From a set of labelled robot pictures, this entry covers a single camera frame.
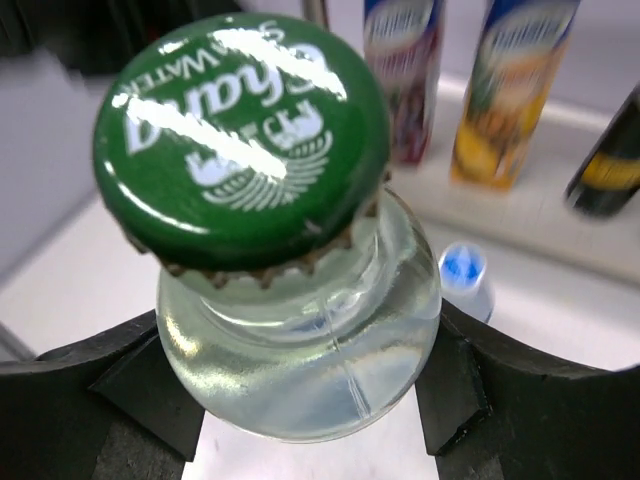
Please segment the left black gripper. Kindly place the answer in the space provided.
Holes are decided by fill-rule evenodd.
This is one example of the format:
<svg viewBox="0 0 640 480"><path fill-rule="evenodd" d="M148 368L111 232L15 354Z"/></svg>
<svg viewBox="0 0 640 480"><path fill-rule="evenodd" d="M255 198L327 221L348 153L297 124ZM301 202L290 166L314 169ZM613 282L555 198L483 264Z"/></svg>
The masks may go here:
<svg viewBox="0 0 640 480"><path fill-rule="evenodd" d="M228 0L3 0L1 58L44 49L69 71L107 76L181 26L244 10Z"/></svg>

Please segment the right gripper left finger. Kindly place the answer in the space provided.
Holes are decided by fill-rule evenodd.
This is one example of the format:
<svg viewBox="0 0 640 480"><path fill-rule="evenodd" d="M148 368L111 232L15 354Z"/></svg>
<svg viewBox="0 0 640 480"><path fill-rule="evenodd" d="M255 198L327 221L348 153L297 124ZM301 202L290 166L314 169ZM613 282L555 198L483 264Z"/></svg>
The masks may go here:
<svg viewBox="0 0 640 480"><path fill-rule="evenodd" d="M203 408L146 312L34 360L1 366L4 479L179 479Z"/></svg>

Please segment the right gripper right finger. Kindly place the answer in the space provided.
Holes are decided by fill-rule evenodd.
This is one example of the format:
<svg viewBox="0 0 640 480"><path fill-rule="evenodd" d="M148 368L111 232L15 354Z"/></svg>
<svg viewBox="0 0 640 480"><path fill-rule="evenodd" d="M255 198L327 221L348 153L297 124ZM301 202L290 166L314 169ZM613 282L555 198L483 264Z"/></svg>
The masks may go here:
<svg viewBox="0 0 640 480"><path fill-rule="evenodd" d="M636 479L639 369L532 348L442 306L415 390L441 479Z"/></svg>

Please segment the green-cap glass bottle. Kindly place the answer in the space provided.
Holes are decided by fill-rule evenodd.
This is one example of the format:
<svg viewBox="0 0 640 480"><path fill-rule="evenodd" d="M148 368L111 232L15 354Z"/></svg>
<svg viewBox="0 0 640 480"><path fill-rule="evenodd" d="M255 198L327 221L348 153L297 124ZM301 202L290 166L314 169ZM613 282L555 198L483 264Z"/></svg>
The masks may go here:
<svg viewBox="0 0 640 480"><path fill-rule="evenodd" d="M390 136L364 59L282 15L178 28L108 90L96 183L127 241L158 261L164 353L215 417L286 442L334 440L416 381L440 278L387 186Z"/></svg>

